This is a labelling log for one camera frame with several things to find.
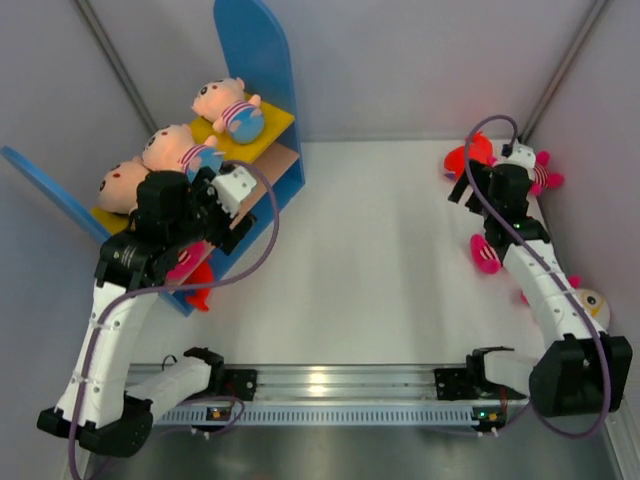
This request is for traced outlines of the pink white plush with glasses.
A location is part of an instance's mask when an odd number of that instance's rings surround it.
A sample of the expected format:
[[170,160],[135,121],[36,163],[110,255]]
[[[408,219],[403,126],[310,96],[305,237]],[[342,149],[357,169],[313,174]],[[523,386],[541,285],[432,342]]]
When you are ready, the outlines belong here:
[[534,179],[530,190],[534,196],[539,196],[546,189],[557,189],[564,185],[565,177],[549,169],[550,160],[551,155],[548,151],[540,151],[536,154]]

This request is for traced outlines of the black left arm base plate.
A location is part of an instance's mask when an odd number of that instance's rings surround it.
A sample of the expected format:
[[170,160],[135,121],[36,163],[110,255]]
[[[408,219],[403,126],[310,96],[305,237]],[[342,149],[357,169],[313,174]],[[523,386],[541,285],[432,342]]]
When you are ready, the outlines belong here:
[[255,369],[226,369],[221,394],[243,401],[252,401],[257,389],[258,371]]

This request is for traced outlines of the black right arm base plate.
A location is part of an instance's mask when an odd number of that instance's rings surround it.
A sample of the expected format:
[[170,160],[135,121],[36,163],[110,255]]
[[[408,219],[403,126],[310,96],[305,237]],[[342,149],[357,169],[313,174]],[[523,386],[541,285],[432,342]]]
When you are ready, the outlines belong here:
[[437,398],[440,401],[475,400],[476,391],[465,368],[436,368],[434,371]]

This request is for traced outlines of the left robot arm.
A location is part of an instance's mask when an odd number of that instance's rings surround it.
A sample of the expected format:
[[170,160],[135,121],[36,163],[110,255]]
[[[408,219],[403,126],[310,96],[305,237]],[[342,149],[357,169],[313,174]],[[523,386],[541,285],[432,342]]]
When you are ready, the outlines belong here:
[[94,454],[135,455],[166,412],[189,397],[219,397],[224,359],[191,348],[163,372],[127,387],[133,350],[147,313],[179,255],[201,241],[234,251],[255,223],[238,215],[256,189],[248,164],[201,168],[190,179],[177,171],[149,173],[137,187],[127,227],[100,248],[93,305],[76,367],[57,404],[42,411],[39,430]]

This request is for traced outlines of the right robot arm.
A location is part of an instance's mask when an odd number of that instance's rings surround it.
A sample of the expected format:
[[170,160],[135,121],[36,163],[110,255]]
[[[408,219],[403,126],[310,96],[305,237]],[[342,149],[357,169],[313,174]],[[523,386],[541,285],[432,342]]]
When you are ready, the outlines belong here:
[[555,256],[543,224],[528,212],[532,181],[518,164],[466,160],[449,199],[484,219],[484,238],[518,284],[540,329],[545,351],[529,358],[507,347],[474,351],[466,373],[480,397],[501,386],[529,398],[544,417],[609,413],[619,409],[633,350],[587,313]]

